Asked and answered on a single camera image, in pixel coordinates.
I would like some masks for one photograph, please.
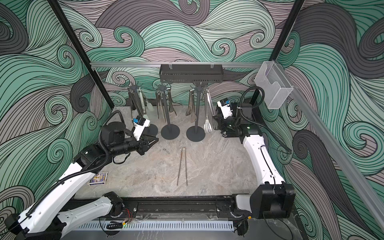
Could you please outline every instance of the black utensil stand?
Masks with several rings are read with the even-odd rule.
[[[166,114],[166,119],[167,119],[167,125],[165,125],[162,129],[161,129],[161,136],[164,138],[164,139],[167,139],[167,140],[172,140],[172,139],[175,139],[179,136],[180,134],[180,129],[178,126],[174,125],[174,124],[171,124],[170,123],[170,120],[169,120],[169,112],[168,112],[168,106],[167,106],[167,98],[166,98],[166,93],[165,91],[167,90],[167,87],[166,86],[163,86],[163,85],[160,85],[158,88],[157,88],[160,92],[161,92],[161,96],[162,96],[162,101],[163,101],[163,110]]]
[[[129,90],[132,92],[132,96],[134,98],[136,98],[136,100],[132,101],[132,102],[134,103],[134,105],[135,105],[135,107],[137,109],[138,115],[140,117],[143,117],[142,108],[145,108],[145,105],[143,107],[141,106],[141,102],[140,102],[140,99],[139,99],[139,93],[137,92],[138,89],[139,89],[139,87],[137,85],[129,86]],[[142,134],[155,137],[158,133],[159,133],[159,130],[158,130],[157,126],[150,123],[148,127],[144,128]]]
[[[196,121],[195,126],[192,126],[187,129],[187,138],[192,142],[200,142],[205,138],[205,132],[202,127],[199,127],[199,109],[200,109],[200,98],[201,93],[203,92],[203,88],[201,86],[195,87],[195,93],[197,93],[196,99]]]

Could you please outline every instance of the red wire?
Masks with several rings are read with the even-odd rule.
[[[133,214],[128,209],[125,209],[125,212],[128,212],[128,222],[131,222],[133,218]]]

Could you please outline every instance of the metal rail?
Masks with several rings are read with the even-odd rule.
[[[141,62],[141,61],[95,61],[92,68],[159,68],[162,64],[210,64],[222,65],[223,68],[260,68],[263,62]]]
[[[98,75],[98,73],[94,71],[94,69],[92,69],[92,67],[90,66],[89,64],[90,59],[88,58],[87,53],[84,51],[84,48],[81,46],[80,40],[77,38],[75,32],[73,31],[70,22],[68,21],[62,8],[60,7],[59,2],[57,0],[48,0],[48,3],[51,6],[53,12],[55,13],[64,31],[67,33],[69,40],[73,44],[80,59],[84,63],[85,67],[87,68],[89,74],[91,75],[91,78],[96,83],[97,87],[100,89],[101,94],[103,95],[104,99],[107,101],[109,107],[113,109],[114,104],[112,102],[111,97],[109,96],[107,90],[105,89],[103,82],[100,76]]]

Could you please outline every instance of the metal tongs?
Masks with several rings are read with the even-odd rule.
[[[179,165],[179,175],[177,176],[177,184],[176,186],[179,185],[179,178],[180,178],[180,170],[181,170],[181,160],[183,159],[183,150],[184,150],[184,161],[185,161],[185,180],[187,182],[188,186],[188,177],[187,177],[187,150],[185,147],[181,149],[181,156],[180,156],[180,165]]]
[[[212,104],[211,94],[209,93],[209,89],[208,88],[207,88],[207,101],[208,101],[208,104],[209,104],[209,108],[211,109],[212,126],[213,126],[214,130],[218,130],[218,123],[217,123],[217,121],[215,119],[216,110],[214,108],[214,105]]]
[[[195,110],[195,90],[192,89],[190,90],[190,92],[192,93],[192,102],[191,102],[191,107],[192,107],[192,115],[191,115],[191,122],[195,122],[196,121],[196,110]]]
[[[129,98],[131,99],[131,103],[133,103],[133,105],[136,107],[136,110],[137,110],[139,116],[144,116],[144,111],[143,111],[143,108],[141,106],[140,98],[139,98],[137,91],[130,90],[129,93],[130,93]],[[132,105],[131,105],[131,117],[133,118],[132,110],[133,109],[132,109]]]
[[[211,133],[212,127],[211,127],[211,123],[209,122],[207,103],[208,103],[208,89],[205,89],[204,90],[204,108],[205,108],[204,132]]]
[[[163,104],[161,102],[161,92],[156,92],[156,108],[157,108],[157,118],[160,121],[166,121],[166,114],[164,112]]]
[[[146,108],[145,108],[145,103],[144,103],[145,99],[144,99],[144,96],[143,96],[143,93],[142,93],[140,87],[139,87],[139,93],[138,93],[138,95],[139,95],[139,98],[140,98],[140,107],[141,107],[141,109],[142,109],[142,111],[143,111],[143,115],[142,115],[142,116],[143,116],[143,118],[149,120],[148,115],[147,115],[147,110],[146,110]]]

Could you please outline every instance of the black cable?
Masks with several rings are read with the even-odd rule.
[[[264,161],[265,161],[265,163],[266,163],[266,165],[267,165],[269,171],[271,172],[271,174],[274,175],[273,172],[272,172],[272,170],[271,170],[271,168],[269,167],[269,165],[268,165],[268,163],[267,163],[265,157],[264,157],[264,154],[263,154],[263,151],[261,150],[261,147],[260,147],[260,152],[261,152],[262,155],[263,155]],[[275,191],[275,187],[276,187],[276,180],[275,180],[275,176],[273,176],[273,191]]]
[[[128,158],[130,155],[131,155],[131,152],[128,153],[128,155],[124,158],[124,161],[122,161],[122,162],[115,162],[115,158],[113,157],[113,158],[112,158],[112,162],[113,162],[114,164],[117,164],[117,165],[119,165],[119,164],[123,164],[123,163],[125,163],[125,160],[127,160],[127,158]]]
[[[125,122],[124,122],[124,118],[122,117],[122,113],[121,113],[120,111],[115,111],[115,112],[117,112],[118,115],[120,116],[120,120],[121,120],[121,122],[125,124]]]
[[[101,168],[103,168],[107,162],[108,162],[108,159],[109,159],[109,156],[110,156],[110,153],[108,151],[108,149],[106,148],[106,146],[104,145],[103,141],[101,140],[101,129],[103,128],[103,126],[105,126],[108,121],[116,114],[116,113],[119,113],[119,115],[121,115],[121,112],[120,111],[114,111],[112,112],[108,118],[106,119],[106,121],[103,123],[103,125],[101,126],[100,128],[100,131],[99,131],[99,135],[98,135],[98,143],[100,145],[100,147],[103,149],[104,153],[105,153],[105,159],[104,161],[99,165],[99,166],[96,166],[96,167],[93,167],[93,168],[90,168],[90,169],[87,169],[87,170],[81,170],[79,172],[75,172],[73,174],[70,174],[60,180],[58,180],[55,184],[52,185],[52,187],[50,187],[40,198],[39,200],[37,200],[33,205],[32,207],[29,209],[29,211],[26,213],[26,216],[27,217],[30,217],[31,214],[36,210],[36,208],[40,205],[40,203],[48,196],[48,194],[50,194],[55,188],[57,188],[60,184],[63,184],[65,181],[67,181],[68,179],[72,178],[72,177],[76,177],[76,176],[79,176],[81,174],[84,174],[84,173],[88,173],[88,172],[93,172],[95,170],[99,170]]]
[[[99,218],[99,223],[100,223],[100,227],[101,227],[101,229],[103,230],[103,232],[104,232],[104,233],[107,235],[107,237],[108,237],[109,234],[104,230],[103,225],[101,224],[100,218]]]
[[[248,217],[244,218],[243,220],[239,221],[238,223],[234,224],[235,227],[238,227],[242,222],[245,220],[248,220]]]
[[[2,233],[0,234],[0,237],[4,236],[5,234],[11,232],[15,227],[19,226],[20,224],[22,224],[28,217],[24,218],[23,221],[21,221],[19,224],[17,224],[16,226],[14,226],[13,228],[11,228],[10,230],[6,231],[5,233]]]
[[[107,224],[108,230],[122,229],[122,227],[122,222],[111,221],[109,224]]]
[[[279,149],[274,148],[274,147],[269,147],[269,146],[267,146],[267,145],[263,145],[263,146],[261,146],[260,148],[262,148],[262,147],[271,148],[271,149],[273,149],[273,150],[276,150],[276,151],[278,151],[278,152],[282,152],[282,153],[284,153],[284,154],[292,154],[292,152],[290,152],[290,153],[288,153],[288,152],[283,152],[282,150],[279,150]]]
[[[280,222],[284,223],[284,225],[287,226],[289,232],[291,233],[291,239],[283,238],[282,236],[278,235],[278,234],[271,228],[271,226],[267,223],[267,221],[266,221],[266,219],[265,219],[265,216],[264,216],[264,212],[263,212],[263,218],[264,218],[265,224],[269,227],[269,229],[271,229],[271,231],[272,231],[276,236],[278,236],[278,237],[281,238],[282,240],[293,240],[293,233],[292,233],[292,230],[288,227],[288,225],[287,225],[284,221],[282,221],[282,220],[280,220],[280,219],[278,219],[278,218],[274,218],[275,220],[279,220]]]
[[[274,133],[274,132],[267,126],[267,125],[264,125],[264,124],[261,124],[261,123],[252,121],[252,120],[248,119],[248,118],[243,114],[243,108],[242,108],[243,103],[242,103],[242,101],[243,101],[243,99],[244,99],[246,93],[249,92],[249,91],[252,90],[252,89],[258,89],[258,90],[260,90],[261,93],[262,93],[262,100],[261,100],[258,104],[256,104],[255,106],[259,106],[259,105],[262,103],[262,101],[264,100],[264,95],[265,95],[264,89],[262,89],[261,87],[258,87],[258,86],[256,86],[256,85],[255,85],[255,86],[252,86],[252,87],[250,87],[250,88],[248,88],[247,90],[244,91],[243,95],[241,95],[241,97],[240,97],[240,107],[239,107],[240,116],[241,116],[243,119],[245,119],[245,120],[247,120],[248,122],[250,122],[250,123],[253,123],[253,124],[256,124],[256,125],[265,127],[265,129],[266,129],[268,132],[270,132],[270,134],[273,136],[273,138],[274,138],[274,139],[275,139],[275,140],[276,140],[276,141],[277,141],[277,142],[278,142],[278,143],[279,143],[285,150],[287,150],[288,153],[291,153],[292,150],[291,150],[290,148],[288,148],[288,147],[285,145],[285,143],[283,143],[283,141],[281,141],[281,140],[276,136],[276,134],[275,134],[275,133]]]

